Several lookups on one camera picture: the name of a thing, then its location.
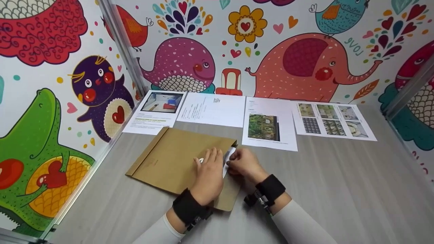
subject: kraft paper envelope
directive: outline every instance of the kraft paper envelope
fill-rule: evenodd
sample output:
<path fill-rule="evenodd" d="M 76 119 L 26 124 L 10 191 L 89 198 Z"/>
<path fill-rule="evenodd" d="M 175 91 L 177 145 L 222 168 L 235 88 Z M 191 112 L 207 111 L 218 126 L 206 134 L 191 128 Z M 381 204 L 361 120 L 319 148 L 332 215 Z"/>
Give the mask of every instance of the kraft paper envelope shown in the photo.
<path fill-rule="evenodd" d="M 164 127 L 137 158 L 126 175 L 157 187 L 181 194 L 196 180 L 194 157 L 205 157 L 207 148 L 216 147 L 223 153 L 237 146 L 235 139 L 204 135 Z M 228 174 L 224 177 L 223 191 L 214 201 L 214 208 L 232 211 L 240 184 Z"/>

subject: gray table surface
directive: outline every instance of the gray table surface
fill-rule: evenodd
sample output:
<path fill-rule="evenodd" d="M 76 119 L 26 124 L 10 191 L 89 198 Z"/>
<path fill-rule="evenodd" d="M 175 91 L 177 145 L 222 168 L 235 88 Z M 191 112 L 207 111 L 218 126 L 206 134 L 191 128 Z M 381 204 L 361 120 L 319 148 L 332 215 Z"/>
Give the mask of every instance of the gray table surface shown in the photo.
<path fill-rule="evenodd" d="M 433 243 L 434 194 L 421 169 L 376 109 L 360 110 L 378 142 L 297 135 L 298 152 L 250 148 L 338 243 Z M 174 127 L 242 137 L 242 128 Z M 174 196 L 124 175 L 152 138 L 121 135 L 50 242 L 131 243 L 171 207 Z M 182 242 L 286 243 L 268 216 L 245 207 L 245 195 L 243 186 L 231 213 L 215 213 Z"/>

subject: flower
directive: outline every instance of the flower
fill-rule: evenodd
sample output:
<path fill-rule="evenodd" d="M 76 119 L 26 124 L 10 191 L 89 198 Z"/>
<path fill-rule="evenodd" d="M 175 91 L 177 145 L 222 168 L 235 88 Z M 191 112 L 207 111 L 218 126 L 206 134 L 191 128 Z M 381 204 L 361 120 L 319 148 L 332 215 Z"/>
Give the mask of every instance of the flower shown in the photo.
<path fill-rule="evenodd" d="M 246 5 L 241 6 L 240 12 L 231 12 L 229 21 L 231 25 L 228 32 L 235 35 L 237 42 L 246 40 L 248 43 L 253 43 L 256 37 L 264 35 L 263 29 L 267 26 L 267 21 L 262 19 L 264 12 L 262 9 L 255 9 L 250 12 L 250 8 Z"/>

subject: printed photograph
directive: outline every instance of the printed photograph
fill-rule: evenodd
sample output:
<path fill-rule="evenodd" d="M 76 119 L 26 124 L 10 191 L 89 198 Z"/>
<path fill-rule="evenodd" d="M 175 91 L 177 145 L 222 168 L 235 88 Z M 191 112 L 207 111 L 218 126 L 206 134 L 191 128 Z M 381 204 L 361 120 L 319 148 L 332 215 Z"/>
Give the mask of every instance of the printed photograph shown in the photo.
<path fill-rule="evenodd" d="M 303 118 L 304 129 L 306 133 L 321 134 L 318 122 L 314 118 Z"/>
<path fill-rule="evenodd" d="M 339 106 L 339 110 L 341 111 L 341 114 L 345 120 L 358 120 L 357 115 L 355 114 L 352 107 Z"/>
<path fill-rule="evenodd" d="M 328 135 L 346 135 L 339 120 L 323 120 L 325 131 Z"/>
<path fill-rule="evenodd" d="M 302 117 L 315 117 L 312 104 L 299 103 L 299 110 Z"/>
<path fill-rule="evenodd" d="M 350 128 L 352 136 L 368 138 L 368 134 L 366 133 L 365 129 L 363 128 L 363 126 L 360 122 L 348 122 L 348 121 L 346 121 L 346 123 L 347 123 L 348 127 Z"/>
<path fill-rule="evenodd" d="M 319 110 L 319 114 L 323 119 L 339 119 L 336 114 L 335 108 L 332 105 L 320 105 L 316 106 Z"/>
<path fill-rule="evenodd" d="M 152 92 L 142 107 L 142 111 L 176 113 L 183 94 Z"/>
<path fill-rule="evenodd" d="M 247 137 L 279 142 L 280 131 L 277 116 L 250 114 Z"/>

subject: left hand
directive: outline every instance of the left hand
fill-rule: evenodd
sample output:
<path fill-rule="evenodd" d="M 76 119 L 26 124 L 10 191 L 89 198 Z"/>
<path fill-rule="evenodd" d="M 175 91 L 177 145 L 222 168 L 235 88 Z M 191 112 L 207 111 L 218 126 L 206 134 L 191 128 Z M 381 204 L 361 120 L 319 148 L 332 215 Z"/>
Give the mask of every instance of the left hand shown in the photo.
<path fill-rule="evenodd" d="M 223 190 L 223 152 L 207 149 L 203 163 L 194 158 L 197 178 L 190 189 L 191 195 L 202 206 L 216 199 Z"/>

